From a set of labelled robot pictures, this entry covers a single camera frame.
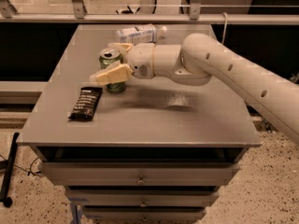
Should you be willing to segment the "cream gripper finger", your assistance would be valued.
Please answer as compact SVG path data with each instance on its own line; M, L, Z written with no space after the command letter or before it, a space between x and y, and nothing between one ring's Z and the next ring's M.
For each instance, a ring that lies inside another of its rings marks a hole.
M133 69L127 63L116 61L107 68L101 69L90 76L91 83L97 85L108 85L129 80L133 76Z
M124 59L127 58L129 50L134 46L132 43L109 43L107 45L111 49L117 49Z

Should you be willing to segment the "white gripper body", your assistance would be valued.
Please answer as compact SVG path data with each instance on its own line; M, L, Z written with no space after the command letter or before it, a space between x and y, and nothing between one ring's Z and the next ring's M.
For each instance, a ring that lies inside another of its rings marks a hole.
M139 43L127 52L127 63L133 69L133 76L138 79L152 79L154 43Z

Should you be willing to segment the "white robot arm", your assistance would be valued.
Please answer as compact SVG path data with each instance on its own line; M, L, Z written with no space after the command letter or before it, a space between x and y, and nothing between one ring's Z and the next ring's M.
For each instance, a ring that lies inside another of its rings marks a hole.
M180 45L110 43L108 50L120 52L123 60L91 75L91 83L167 77L178 84L201 86L216 77L294 143L299 142L299 86L209 35L188 35Z

